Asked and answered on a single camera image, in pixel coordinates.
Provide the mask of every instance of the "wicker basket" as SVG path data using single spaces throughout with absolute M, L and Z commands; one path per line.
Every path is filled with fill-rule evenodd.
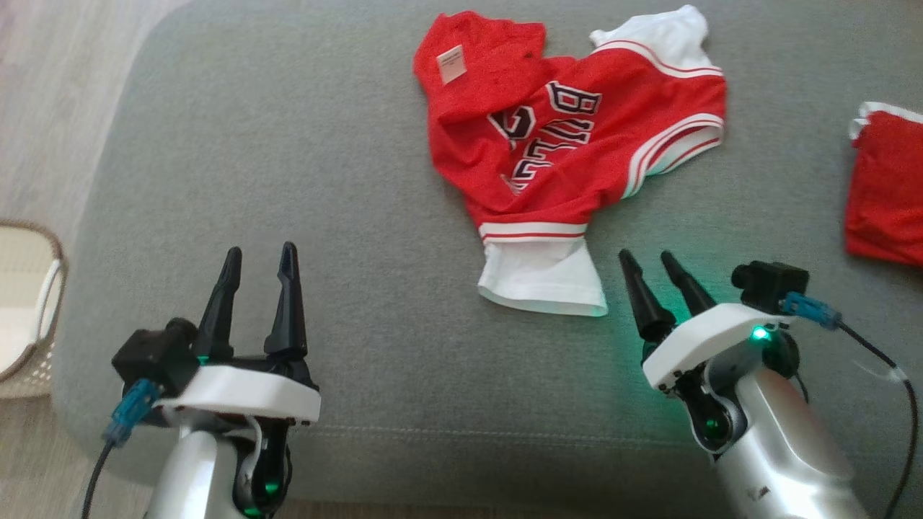
M 0 221 L 0 398 L 51 392 L 65 261 L 38 225 Z

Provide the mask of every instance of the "clothing label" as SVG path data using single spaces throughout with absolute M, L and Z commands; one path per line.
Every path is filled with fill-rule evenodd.
M 466 71 L 461 45 L 456 45 L 448 51 L 436 56 L 436 62 L 439 63 L 439 74 L 442 75 L 442 84 L 448 84 Z

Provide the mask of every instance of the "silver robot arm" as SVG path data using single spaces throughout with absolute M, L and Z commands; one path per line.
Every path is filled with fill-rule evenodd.
M 141 423 L 180 433 L 147 519 L 272 517 L 292 478 L 288 430 L 319 418 L 297 250 L 282 248 L 282 291 L 259 357 L 234 356 L 228 343 L 241 257 L 237 247 L 228 251 L 198 328 L 174 319 L 163 331 L 139 330 L 113 357 L 126 389 L 141 381 L 159 394 Z
M 619 254 L 652 388 L 680 399 L 692 435 L 708 453 L 739 519 L 867 519 L 853 470 L 788 381 L 797 373 L 792 317 L 772 311 L 803 294 L 808 273 L 755 261 L 733 278 L 745 304 L 714 300 L 669 252 L 662 255 L 692 319 L 676 325 Z

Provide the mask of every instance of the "red fabric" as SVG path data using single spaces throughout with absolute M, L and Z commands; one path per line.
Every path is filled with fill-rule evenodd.
M 886 112 L 868 120 L 853 141 L 846 250 L 923 266 L 923 124 Z
M 459 44 L 467 72 L 443 84 L 437 56 Z M 724 118 L 721 76 L 668 76 L 627 49 L 580 60 L 544 58 L 544 44 L 542 24 L 488 19 L 469 11 L 437 18 L 414 57 L 414 73 L 429 100 L 433 163 L 464 193 L 476 225 L 588 223 L 593 211 L 623 197 L 631 156 L 643 143 L 692 115 Z M 552 81 L 600 94 L 598 110 L 562 114 L 551 103 Z M 531 109 L 535 119 L 522 139 L 509 139 L 489 119 L 495 115 L 514 127 L 522 107 Z M 571 118 L 592 123 L 588 142 L 546 131 L 548 125 L 578 131 L 570 123 L 555 123 Z M 514 172 L 536 139 L 547 145 L 538 149 L 546 158 L 520 172 L 532 177 L 519 182 Z

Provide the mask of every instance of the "red basketball jersey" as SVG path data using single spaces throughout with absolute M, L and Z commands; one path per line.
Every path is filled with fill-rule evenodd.
M 695 7 L 590 35 L 583 59 L 542 57 L 545 27 L 440 16 L 414 59 L 433 164 L 485 243 L 481 294 L 514 308 L 599 316 L 583 242 L 593 211 L 721 142 L 725 81 Z

